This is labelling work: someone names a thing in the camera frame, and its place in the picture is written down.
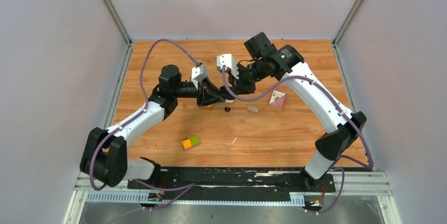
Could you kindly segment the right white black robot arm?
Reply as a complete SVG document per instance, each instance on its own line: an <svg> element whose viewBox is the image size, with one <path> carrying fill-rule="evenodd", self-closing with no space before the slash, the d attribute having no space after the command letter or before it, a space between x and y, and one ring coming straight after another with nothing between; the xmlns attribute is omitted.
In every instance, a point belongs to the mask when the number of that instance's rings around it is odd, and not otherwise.
<svg viewBox="0 0 447 224"><path fill-rule="evenodd" d="M243 95L253 94L257 82L268 76L274 77L278 84L285 83L303 100L325 130L315 142L316 152L301 176L303 188L314 191L321 186L322 176L342 153L362 137L366 116L363 112L352 112L334 97L291 45L277 48L265 33L260 32L244 46L252 58L246 66L238 63L231 54L216 58L227 92L235 99L247 102Z"/></svg>

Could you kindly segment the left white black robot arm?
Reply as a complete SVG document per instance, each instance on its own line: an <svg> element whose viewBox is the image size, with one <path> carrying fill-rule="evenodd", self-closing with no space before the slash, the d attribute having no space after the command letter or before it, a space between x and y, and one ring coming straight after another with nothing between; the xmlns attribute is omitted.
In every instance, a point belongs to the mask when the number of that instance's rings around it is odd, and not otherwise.
<svg viewBox="0 0 447 224"><path fill-rule="evenodd" d="M161 183L159 165L147 158L128 158L128 148L154 125L170 116L179 98L195 98L198 106L227 103L221 89L212 84L204 65L192 68L190 81L183 81L176 65L161 69L159 83L142 107L107 129L90 131L80 162L80 171L106 186L122 180L140 179L149 189Z"/></svg>

